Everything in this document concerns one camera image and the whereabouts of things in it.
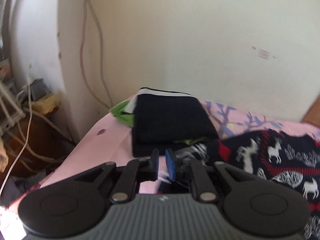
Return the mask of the navy red patterned sweater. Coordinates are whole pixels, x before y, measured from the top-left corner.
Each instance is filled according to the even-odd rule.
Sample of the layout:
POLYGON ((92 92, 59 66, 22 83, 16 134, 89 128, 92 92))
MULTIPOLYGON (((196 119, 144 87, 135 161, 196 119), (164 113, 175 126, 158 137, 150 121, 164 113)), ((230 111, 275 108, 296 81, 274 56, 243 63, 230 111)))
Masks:
POLYGON ((258 237, 319 239, 319 142, 309 135, 253 131, 169 150, 158 193, 204 193, 237 229, 258 237))

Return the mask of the pink floral bed sheet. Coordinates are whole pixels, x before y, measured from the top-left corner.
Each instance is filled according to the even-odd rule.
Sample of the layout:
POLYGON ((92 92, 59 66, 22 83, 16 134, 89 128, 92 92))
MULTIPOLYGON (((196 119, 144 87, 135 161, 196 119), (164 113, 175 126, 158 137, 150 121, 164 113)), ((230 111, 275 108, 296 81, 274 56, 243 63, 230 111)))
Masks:
POLYGON ((308 134, 294 137, 272 129, 219 137, 200 103, 148 102, 133 116, 134 125, 122 124, 113 114, 102 118, 69 157, 38 186, 63 180, 107 161, 118 163, 151 155, 157 149, 190 153, 210 166, 223 161, 248 173, 302 191, 319 184, 319 140, 308 134))

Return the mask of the black folded garment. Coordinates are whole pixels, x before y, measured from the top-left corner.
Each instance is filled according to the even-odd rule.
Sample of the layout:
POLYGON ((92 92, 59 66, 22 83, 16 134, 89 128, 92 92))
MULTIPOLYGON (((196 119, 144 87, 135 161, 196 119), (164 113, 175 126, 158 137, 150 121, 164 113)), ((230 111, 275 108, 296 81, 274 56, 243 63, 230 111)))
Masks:
POLYGON ((186 141, 219 137, 200 101, 190 94, 144 87, 125 111, 135 116, 132 155, 136 158, 148 157, 154 149, 163 155, 186 141))

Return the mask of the green garment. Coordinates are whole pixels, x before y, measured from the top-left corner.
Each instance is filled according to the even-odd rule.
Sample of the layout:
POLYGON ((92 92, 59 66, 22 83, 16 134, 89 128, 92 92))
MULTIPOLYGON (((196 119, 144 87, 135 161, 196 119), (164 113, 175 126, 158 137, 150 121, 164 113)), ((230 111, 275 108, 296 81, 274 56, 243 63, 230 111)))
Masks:
POLYGON ((133 113, 127 113, 125 111, 127 105, 129 104, 129 100, 122 101, 112 107, 110 109, 110 113, 122 124, 125 126, 134 127, 134 114, 133 113))

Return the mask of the brown mesh cushion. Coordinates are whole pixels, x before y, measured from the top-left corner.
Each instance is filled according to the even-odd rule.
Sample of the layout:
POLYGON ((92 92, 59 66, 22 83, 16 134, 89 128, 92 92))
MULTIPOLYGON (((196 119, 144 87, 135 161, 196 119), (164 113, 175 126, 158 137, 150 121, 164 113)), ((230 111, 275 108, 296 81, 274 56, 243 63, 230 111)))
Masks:
POLYGON ((302 119, 303 123, 311 124, 315 127, 320 127, 320 105, 319 101, 315 101, 314 104, 309 108, 308 112, 302 119))

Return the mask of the small wall sticker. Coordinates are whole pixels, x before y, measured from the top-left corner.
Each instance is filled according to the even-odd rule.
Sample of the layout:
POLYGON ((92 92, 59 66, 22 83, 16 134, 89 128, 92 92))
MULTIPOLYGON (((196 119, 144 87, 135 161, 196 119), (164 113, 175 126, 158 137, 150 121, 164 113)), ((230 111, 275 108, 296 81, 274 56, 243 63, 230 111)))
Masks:
POLYGON ((258 53, 258 56, 259 56, 260 58, 263 58, 263 59, 268 60, 269 57, 270 57, 270 53, 269 53, 268 51, 265 51, 265 50, 260 49, 260 50, 259 50, 259 53, 258 53))

